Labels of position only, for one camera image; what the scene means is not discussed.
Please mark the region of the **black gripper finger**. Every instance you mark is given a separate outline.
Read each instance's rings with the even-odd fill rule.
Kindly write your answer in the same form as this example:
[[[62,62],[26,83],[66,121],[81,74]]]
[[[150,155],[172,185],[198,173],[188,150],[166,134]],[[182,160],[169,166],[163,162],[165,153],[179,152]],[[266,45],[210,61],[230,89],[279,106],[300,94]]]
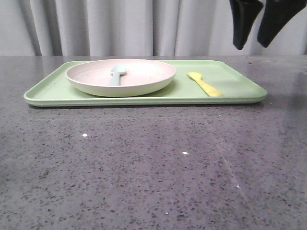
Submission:
[[[281,29],[306,6],[306,0],[267,0],[257,41],[267,48]]]
[[[263,3],[259,0],[230,0],[229,3],[233,18],[233,45],[242,50]]]

